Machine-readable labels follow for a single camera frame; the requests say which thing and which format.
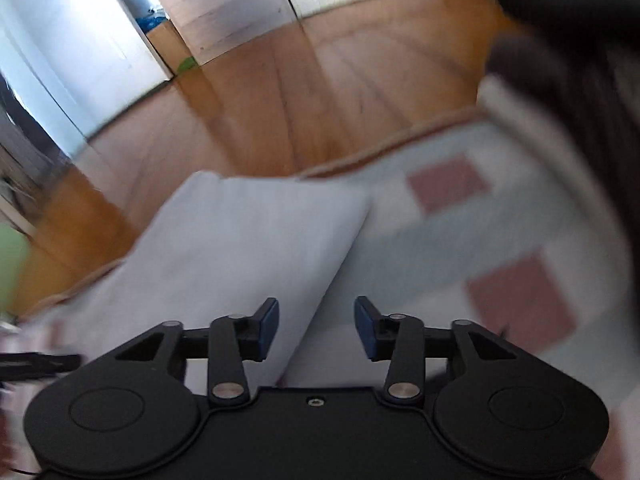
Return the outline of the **white folded garment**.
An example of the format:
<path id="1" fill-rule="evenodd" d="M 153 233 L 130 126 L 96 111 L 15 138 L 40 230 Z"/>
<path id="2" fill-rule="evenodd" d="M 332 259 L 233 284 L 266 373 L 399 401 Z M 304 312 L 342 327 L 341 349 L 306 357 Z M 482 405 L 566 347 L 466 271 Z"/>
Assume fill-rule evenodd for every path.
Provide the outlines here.
<path id="1" fill-rule="evenodd" d="M 598 227 L 617 269 L 633 278 L 631 244 L 620 215 L 564 126 L 497 75 L 482 79 L 477 104 L 561 179 Z"/>

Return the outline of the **white door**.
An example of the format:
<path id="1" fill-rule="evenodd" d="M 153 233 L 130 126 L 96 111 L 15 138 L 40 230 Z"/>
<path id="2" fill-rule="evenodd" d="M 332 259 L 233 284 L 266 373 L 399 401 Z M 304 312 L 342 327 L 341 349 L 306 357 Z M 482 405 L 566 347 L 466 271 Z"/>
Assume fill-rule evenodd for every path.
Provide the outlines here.
<path id="1" fill-rule="evenodd" d="M 1 73 L 68 156 L 170 78 L 126 0 L 1 0 Z"/>

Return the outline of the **dark brown folded garment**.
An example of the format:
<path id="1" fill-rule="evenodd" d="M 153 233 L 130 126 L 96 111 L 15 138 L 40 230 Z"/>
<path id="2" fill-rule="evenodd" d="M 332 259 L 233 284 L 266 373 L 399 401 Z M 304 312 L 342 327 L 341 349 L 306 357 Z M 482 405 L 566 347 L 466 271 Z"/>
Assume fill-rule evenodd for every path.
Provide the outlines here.
<path id="1" fill-rule="evenodd" d="M 566 58 L 535 37 L 503 37 L 486 62 L 558 118 L 604 184 L 620 215 L 639 222 L 639 127 L 602 58 Z"/>

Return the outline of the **white sweatshirt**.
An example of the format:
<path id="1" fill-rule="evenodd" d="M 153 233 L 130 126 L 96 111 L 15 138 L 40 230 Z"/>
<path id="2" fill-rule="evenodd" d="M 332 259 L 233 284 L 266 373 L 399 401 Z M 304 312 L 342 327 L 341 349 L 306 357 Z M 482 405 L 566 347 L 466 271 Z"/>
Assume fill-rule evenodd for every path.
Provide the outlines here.
<path id="1" fill-rule="evenodd" d="M 272 386 L 371 203 L 367 190 L 350 184 L 192 174 L 126 257 L 48 300 L 24 325 L 22 343 L 94 360 L 161 322 L 206 327 L 274 298 L 277 336 L 265 362 L 246 369 L 252 387 Z"/>

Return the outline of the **green object near cabinet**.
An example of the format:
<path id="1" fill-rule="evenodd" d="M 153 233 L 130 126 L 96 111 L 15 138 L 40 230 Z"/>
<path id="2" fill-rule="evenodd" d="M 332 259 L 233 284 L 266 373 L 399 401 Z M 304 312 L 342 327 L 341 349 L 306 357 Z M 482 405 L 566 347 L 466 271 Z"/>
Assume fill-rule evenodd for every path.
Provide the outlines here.
<path id="1" fill-rule="evenodd" d="M 194 67 L 198 67 L 198 62 L 195 61 L 195 58 L 193 56 L 190 56 L 190 58 L 185 58 L 178 65 L 178 68 L 176 69 L 176 74 L 180 75 L 184 72 L 187 72 L 188 70 L 192 70 L 192 68 Z"/>

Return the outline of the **striped floor rug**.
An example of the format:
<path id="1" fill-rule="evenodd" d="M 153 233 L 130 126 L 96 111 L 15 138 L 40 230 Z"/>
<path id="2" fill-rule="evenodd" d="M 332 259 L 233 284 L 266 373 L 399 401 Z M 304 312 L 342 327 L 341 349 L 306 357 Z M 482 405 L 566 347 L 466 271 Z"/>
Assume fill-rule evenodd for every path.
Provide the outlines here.
<path id="1" fill-rule="evenodd" d="M 469 318 L 596 390 L 612 427 L 596 464 L 639 474 L 639 329 L 631 278 L 561 179 L 492 122 L 452 128 L 328 180 L 370 210 L 275 385 L 381 385 L 356 297 L 428 325 Z"/>

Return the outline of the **cardboard box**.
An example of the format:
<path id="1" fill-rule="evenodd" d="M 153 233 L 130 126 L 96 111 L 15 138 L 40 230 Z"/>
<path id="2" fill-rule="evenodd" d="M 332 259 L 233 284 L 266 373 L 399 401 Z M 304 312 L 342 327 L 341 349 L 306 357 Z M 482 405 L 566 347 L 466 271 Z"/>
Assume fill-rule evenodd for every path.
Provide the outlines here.
<path id="1" fill-rule="evenodd" d="M 146 38 L 148 38 L 152 47 L 174 75 L 177 75 L 176 69 L 178 65 L 185 58 L 192 56 L 191 51 L 171 21 L 166 20 L 155 26 L 146 33 Z"/>

